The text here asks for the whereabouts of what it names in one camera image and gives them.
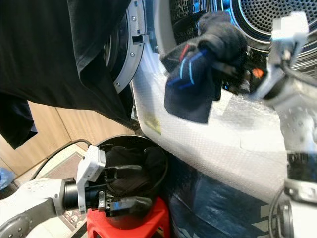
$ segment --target dark cloth in bucket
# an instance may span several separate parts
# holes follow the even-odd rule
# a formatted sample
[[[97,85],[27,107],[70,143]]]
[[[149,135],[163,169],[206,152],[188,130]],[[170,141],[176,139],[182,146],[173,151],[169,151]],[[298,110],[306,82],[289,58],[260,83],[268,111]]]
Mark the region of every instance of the dark cloth in bucket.
[[[142,195],[160,180],[165,170],[165,155],[159,147],[144,151],[115,146],[106,153],[106,166],[140,165],[139,171],[128,171],[124,178],[118,178],[108,185],[114,197]]]

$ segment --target washing machine door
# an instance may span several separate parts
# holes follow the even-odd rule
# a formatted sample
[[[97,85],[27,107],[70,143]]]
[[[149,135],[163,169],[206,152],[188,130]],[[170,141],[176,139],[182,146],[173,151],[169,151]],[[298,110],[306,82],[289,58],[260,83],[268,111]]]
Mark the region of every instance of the washing machine door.
[[[146,40],[145,6],[142,0],[133,0],[105,44],[105,63],[118,93],[132,80]]]

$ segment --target black cable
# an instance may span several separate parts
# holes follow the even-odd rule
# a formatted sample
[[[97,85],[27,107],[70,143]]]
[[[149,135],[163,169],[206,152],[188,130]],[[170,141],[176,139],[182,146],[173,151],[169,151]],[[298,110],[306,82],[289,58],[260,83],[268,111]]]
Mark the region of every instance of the black cable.
[[[32,175],[30,180],[33,180],[36,178],[36,176],[39,174],[39,172],[42,170],[42,168],[48,163],[48,161],[51,160],[51,158],[53,158],[55,155],[57,155],[59,152],[61,152],[62,150],[66,149],[68,146],[71,146],[73,144],[79,143],[79,142],[84,142],[88,145],[88,147],[91,145],[91,143],[88,140],[85,139],[79,139],[79,140],[74,140],[71,141],[65,145],[63,145],[62,147],[60,147],[58,150],[54,151],[52,154],[50,154],[46,160],[42,163],[42,165],[36,170],[36,172]]]
[[[310,77],[309,75],[292,70],[286,61],[283,61],[282,63],[282,69],[285,72],[285,74],[289,77],[295,78],[301,82],[307,83],[310,86],[317,87],[317,80],[313,77]]]
[[[268,232],[269,232],[269,237],[270,238],[274,238],[274,233],[273,233],[273,214],[274,214],[274,210],[277,207],[277,202],[280,198],[280,196],[282,195],[284,191],[284,185],[279,189],[279,191],[276,193],[276,195],[274,196],[271,206],[269,208],[269,214],[268,214]]]

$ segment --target red stool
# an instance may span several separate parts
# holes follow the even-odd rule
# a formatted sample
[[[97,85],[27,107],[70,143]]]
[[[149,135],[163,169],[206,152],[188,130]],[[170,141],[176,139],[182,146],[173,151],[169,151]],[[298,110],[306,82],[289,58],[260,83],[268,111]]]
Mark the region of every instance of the red stool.
[[[164,238],[170,238],[168,208],[158,198],[151,216],[142,226],[131,230],[120,230],[110,225],[104,212],[89,210],[87,213],[88,238],[150,238],[158,228],[164,231]]]

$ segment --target tiled floor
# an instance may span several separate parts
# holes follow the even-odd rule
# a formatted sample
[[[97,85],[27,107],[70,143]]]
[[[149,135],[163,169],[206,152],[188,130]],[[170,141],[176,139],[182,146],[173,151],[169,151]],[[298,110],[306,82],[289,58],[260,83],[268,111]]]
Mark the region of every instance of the tiled floor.
[[[67,159],[74,152],[78,152],[81,155],[85,155],[85,151],[77,145],[72,145],[66,148],[65,150],[58,153],[53,157],[41,170],[39,177],[45,175],[48,171],[52,170],[59,163]],[[35,173],[38,167],[41,164],[38,164],[33,169],[24,173],[22,176],[18,177],[15,180],[15,183],[18,186],[21,186],[25,182],[29,181],[31,176]],[[58,218],[51,218],[38,226],[36,226],[27,236],[27,238],[67,238],[70,237],[72,231],[64,224],[64,222]]]

